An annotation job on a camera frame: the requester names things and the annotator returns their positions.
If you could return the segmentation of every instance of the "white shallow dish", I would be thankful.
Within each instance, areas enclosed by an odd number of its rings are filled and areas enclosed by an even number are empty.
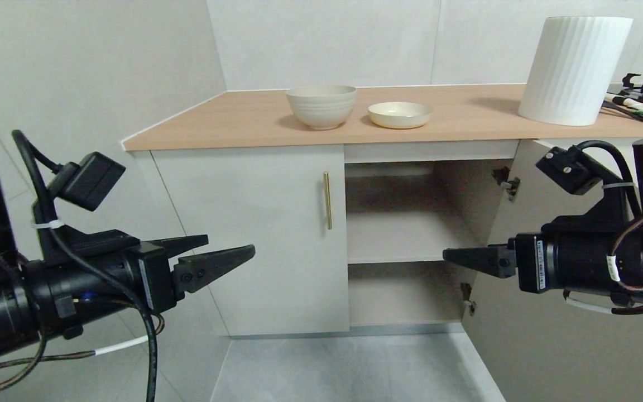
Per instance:
[[[414,102],[383,102],[368,107],[373,124],[390,129],[412,129],[431,120],[433,108]]]
[[[331,130],[346,122],[357,101],[357,89],[347,85],[311,85],[286,92],[291,111],[314,130]]]

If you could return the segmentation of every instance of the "cabinet door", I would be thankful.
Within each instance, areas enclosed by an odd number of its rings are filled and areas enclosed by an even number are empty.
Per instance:
[[[631,142],[619,143],[633,165]],[[501,201],[490,242],[537,232],[560,214],[585,213],[601,198],[600,186],[585,196],[569,195],[534,167],[546,145],[521,142],[510,175],[521,179],[520,190],[513,203]],[[614,167],[598,152],[590,153]],[[574,296],[592,303],[603,299]],[[479,273],[471,300],[477,307],[472,316],[466,311],[463,326],[508,402],[643,401],[643,315],[575,308],[561,290],[524,293],[516,276],[501,280]]]
[[[199,252],[257,248],[250,262],[210,285],[231,336],[349,330],[342,145],[153,156],[186,234],[209,235]]]

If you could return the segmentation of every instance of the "gold cabinet handle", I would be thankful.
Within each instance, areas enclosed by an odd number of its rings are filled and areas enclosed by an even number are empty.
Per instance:
[[[327,199],[327,229],[332,229],[332,190],[329,187],[329,172],[324,172],[324,196]]]

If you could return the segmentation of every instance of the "cabinet hinge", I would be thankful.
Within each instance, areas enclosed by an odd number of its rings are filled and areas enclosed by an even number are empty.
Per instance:
[[[501,169],[493,169],[492,176],[497,182],[498,186],[505,189],[505,193],[507,193],[508,199],[510,201],[515,201],[517,190],[518,188],[520,188],[520,178],[514,178],[513,180],[510,180],[510,168],[507,166]]]
[[[463,304],[468,306],[468,313],[472,317],[475,314],[475,308],[477,308],[477,304],[470,300],[470,293],[473,291],[473,287],[469,283],[461,283],[460,291],[463,293]]]

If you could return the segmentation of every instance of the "open cabinet door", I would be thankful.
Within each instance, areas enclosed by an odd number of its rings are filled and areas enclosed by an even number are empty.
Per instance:
[[[633,165],[631,142],[620,143]],[[491,244],[518,232],[538,232],[561,214],[583,214],[602,197],[601,186],[585,196],[567,194],[534,167],[552,145],[520,143],[510,174],[521,179],[520,188],[515,201],[503,197]],[[589,153],[614,168],[602,152]],[[564,302],[561,290],[521,292],[517,276],[502,280],[479,273],[471,300],[476,307],[473,315],[466,310],[463,326],[508,402],[643,401],[643,315],[575,308]]]

